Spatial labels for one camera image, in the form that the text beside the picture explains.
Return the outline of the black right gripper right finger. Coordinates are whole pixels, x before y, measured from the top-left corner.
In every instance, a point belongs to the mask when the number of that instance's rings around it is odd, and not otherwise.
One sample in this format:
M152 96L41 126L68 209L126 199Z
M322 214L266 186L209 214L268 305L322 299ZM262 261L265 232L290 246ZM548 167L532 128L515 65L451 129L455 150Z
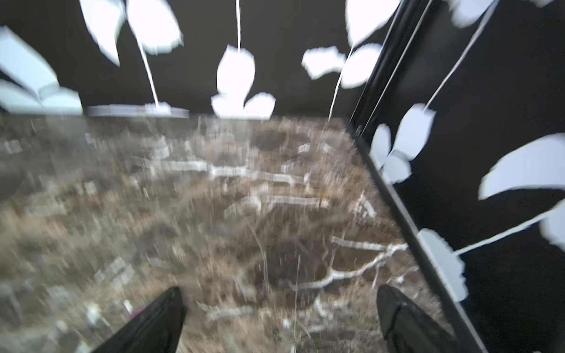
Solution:
M462 352L459 341L403 292L390 285L378 288L380 327L390 352Z

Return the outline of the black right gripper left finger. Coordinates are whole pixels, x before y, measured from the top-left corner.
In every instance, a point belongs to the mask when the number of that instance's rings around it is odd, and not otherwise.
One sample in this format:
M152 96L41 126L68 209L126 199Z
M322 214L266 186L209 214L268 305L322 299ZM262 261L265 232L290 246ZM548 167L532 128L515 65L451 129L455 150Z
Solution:
M187 307L181 289L171 287L97 347L94 353L175 353L186 315Z

